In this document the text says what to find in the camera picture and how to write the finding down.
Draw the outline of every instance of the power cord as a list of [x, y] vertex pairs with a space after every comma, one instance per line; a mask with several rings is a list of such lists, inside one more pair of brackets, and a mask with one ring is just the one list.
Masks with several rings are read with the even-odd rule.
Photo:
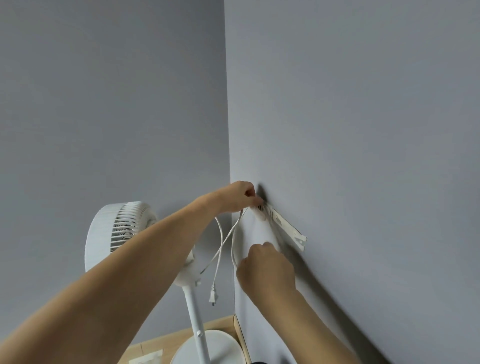
[[[212, 306], [215, 306], [216, 304], [216, 301], [218, 299], [218, 295], [216, 293], [216, 289], [215, 289], [215, 280], [216, 280], [216, 275], [218, 273], [218, 267], [220, 266], [220, 258], [222, 256], [222, 248], [223, 248], [223, 245], [225, 244], [225, 242], [227, 241], [227, 239], [230, 237], [230, 235], [232, 234], [232, 232], [235, 230], [235, 228], [238, 226], [238, 223], [240, 222], [241, 218], [243, 217], [243, 215], [245, 214], [245, 212], [247, 211], [247, 209], [245, 210], [242, 210], [240, 211], [240, 216], [237, 220], [237, 222], [235, 224], [233, 224], [232, 228], [230, 229], [230, 231], [228, 232], [227, 236], [225, 237], [225, 239], [223, 238], [223, 229], [222, 229], [222, 225], [220, 224], [220, 221], [218, 220], [218, 218], [215, 217], [215, 220], [218, 224], [218, 228], [220, 229], [220, 248], [217, 250], [217, 252], [215, 253], [214, 257], [212, 258], [212, 260], [210, 260], [210, 262], [207, 264], [207, 266], [200, 272], [200, 274], [203, 274], [203, 272], [205, 272], [205, 270], [212, 264], [212, 262], [215, 260], [216, 256], [218, 256], [218, 260], [217, 260], [217, 263], [216, 263], [216, 269], [215, 269], [215, 275], [213, 277], [213, 283], [212, 283], [212, 289], [210, 291], [210, 299], [208, 300]], [[233, 241], [232, 241], [232, 248], [231, 248], [231, 258], [232, 258], [232, 263], [233, 263], [233, 266], [235, 268], [237, 268], [237, 263], [235, 262], [235, 258], [233, 256]]]

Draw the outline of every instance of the white fan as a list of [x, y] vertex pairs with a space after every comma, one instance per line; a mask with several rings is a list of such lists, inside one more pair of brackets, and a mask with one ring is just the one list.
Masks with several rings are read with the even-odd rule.
[[[88, 230], [85, 270], [91, 269], [135, 234], [156, 221], [152, 209], [144, 202], [112, 204], [100, 209]], [[193, 336], [178, 349], [171, 363], [245, 364], [243, 351], [233, 337], [223, 331], [204, 331], [195, 297], [195, 287], [199, 283], [200, 270], [196, 267], [193, 252], [190, 252], [183, 269], [175, 279], [175, 284], [182, 287], [185, 293]]]

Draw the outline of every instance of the fan head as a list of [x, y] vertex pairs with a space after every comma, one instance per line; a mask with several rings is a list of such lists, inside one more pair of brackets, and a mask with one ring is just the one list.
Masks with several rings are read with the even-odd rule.
[[85, 244], [85, 271], [88, 271], [127, 240], [156, 222], [145, 202], [106, 205], [95, 215]]

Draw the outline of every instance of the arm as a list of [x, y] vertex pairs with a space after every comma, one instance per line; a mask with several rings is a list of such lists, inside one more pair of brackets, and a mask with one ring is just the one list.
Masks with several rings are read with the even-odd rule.
[[16, 329], [0, 363], [116, 363], [208, 223], [261, 201], [232, 183], [135, 235]]
[[271, 243], [252, 245], [237, 278], [298, 364], [358, 364], [295, 289], [292, 264]]

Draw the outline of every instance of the fan stand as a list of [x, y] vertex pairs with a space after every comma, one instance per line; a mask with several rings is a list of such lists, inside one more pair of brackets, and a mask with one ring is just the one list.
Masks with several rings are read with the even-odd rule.
[[195, 296], [199, 282], [200, 272], [191, 253], [174, 283], [182, 287], [185, 294], [193, 336], [180, 346], [171, 364], [245, 364], [243, 351], [233, 337], [219, 330], [204, 330]]

